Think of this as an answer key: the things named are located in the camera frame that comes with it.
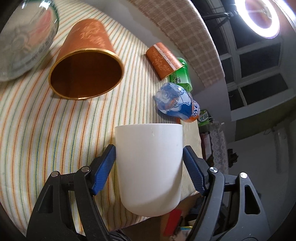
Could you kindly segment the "white plastic cup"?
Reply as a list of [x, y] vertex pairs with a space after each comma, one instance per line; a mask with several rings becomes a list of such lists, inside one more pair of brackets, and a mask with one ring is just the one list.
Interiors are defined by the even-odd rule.
[[177, 207], [182, 192], [181, 124], [117, 126], [115, 147], [120, 198], [128, 211], [154, 217]]

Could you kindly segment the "blue orange soda bottle cup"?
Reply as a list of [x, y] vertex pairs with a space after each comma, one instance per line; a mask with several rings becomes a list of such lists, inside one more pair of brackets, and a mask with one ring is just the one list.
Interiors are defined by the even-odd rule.
[[154, 95], [157, 109], [168, 116], [191, 123], [200, 115], [199, 104], [180, 85], [168, 82]]

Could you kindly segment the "near orange paper cup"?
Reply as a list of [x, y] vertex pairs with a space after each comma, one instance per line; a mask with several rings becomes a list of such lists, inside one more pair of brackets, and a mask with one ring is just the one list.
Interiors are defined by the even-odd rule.
[[77, 22], [67, 35], [49, 73], [49, 86], [65, 99], [83, 100], [114, 89], [124, 65], [103, 24], [95, 19]]

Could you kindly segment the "orange paper cup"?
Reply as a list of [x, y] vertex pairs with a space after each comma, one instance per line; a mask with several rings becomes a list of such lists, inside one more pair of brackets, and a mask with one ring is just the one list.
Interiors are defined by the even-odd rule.
[[103, 24], [95, 19], [77, 22], [67, 35], [49, 73], [49, 86], [65, 99], [83, 100], [114, 89], [124, 65]]
[[152, 45], [145, 54], [160, 80], [165, 79], [183, 66], [175, 55], [161, 42]]

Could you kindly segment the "far orange paper cup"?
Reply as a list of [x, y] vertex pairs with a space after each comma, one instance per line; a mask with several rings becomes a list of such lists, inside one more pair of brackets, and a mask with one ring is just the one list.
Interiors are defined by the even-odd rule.
[[160, 80], [165, 79], [183, 66], [175, 55], [161, 42], [152, 45], [145, 54]]

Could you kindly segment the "red green label bottle cup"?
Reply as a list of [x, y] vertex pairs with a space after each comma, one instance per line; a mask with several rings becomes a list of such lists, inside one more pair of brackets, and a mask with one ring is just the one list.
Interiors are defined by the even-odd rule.
[[54, 1], [21, 1], [1, 30], [1, 82], [31, 70], [51, 47], [58, 28]]

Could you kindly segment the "red cardboard box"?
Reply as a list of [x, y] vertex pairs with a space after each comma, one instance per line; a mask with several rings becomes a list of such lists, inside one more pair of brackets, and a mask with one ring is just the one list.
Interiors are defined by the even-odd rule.
[[166, 226], [163, 232], [163, 236], [169, 237], [172, 236], [179, 226], [180, 220], [182, 218], [182, 210], [174, 209], [169, 213], [168, 220], [166, 222]]

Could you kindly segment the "white lace cloth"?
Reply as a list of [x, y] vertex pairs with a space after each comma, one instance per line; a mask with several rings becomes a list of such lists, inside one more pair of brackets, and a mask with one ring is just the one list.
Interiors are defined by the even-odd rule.
[[229, 174], [227, 144], [221, 124], [210, 125], [210, 140], [214, 166], [223, 174]]

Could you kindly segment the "striped table cloth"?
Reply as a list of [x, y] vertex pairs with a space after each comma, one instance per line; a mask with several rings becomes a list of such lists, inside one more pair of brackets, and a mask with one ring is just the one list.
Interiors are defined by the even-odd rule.
[[[90, 164], [114, 144], [116, 126], [176, 122], [157, 113], [153, 97], [162, 82], [140, 39], [82, 1], [55, 1], [53, 12], [59, 28], [47, 54], [26, 74], [1, 83], [1, 203], [22, 234], [53, 171], [67, 174]], [[84, 19], [103, 23], [125, 75], [99, 97], [61, 99], [49, 86], [49, 71], [71, 28]]]

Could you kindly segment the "green paper bag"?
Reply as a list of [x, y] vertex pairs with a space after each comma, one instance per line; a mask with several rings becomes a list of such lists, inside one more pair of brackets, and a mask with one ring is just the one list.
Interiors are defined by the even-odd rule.
[[213, 118], [211, 117], [210, 113], [204, 109], [200, 111], [200, 115], [197, 119], [198, 126], [205, 126], [213, 122]]

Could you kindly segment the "plaid windowsill cloth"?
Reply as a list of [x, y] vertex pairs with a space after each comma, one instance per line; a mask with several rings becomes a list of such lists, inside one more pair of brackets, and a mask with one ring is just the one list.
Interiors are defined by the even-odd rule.
[[213, 39], [191, 1], [130, 1], [183, 54], [204, 87], [224, 80], [225, 74]]

